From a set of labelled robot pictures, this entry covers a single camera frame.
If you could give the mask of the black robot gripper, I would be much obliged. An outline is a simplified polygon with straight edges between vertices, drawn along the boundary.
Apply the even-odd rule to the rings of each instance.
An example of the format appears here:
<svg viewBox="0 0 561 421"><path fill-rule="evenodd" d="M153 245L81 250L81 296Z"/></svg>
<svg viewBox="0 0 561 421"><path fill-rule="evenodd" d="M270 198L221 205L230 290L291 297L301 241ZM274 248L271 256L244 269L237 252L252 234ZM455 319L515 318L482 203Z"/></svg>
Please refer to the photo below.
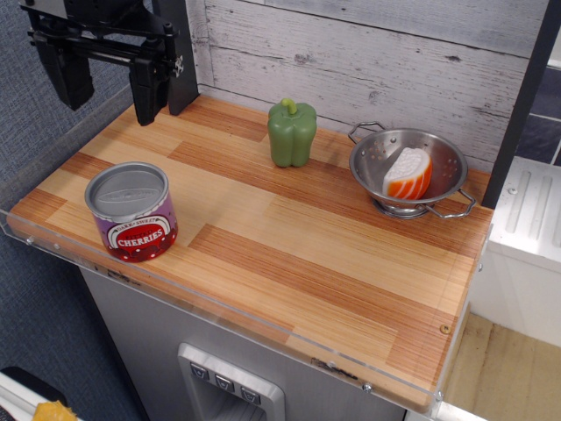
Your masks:
<svg viewBox="0 0 561 421"><path fill-rule="evenodd" d="M95 92L87 58L131 65L141 126L167 105L169 76L183 71L174 42L179 32L142 1L21 1L19 6L28 13L29 35L59 99L72 111ZM150 54L151 61L137 59Z"/></svg>

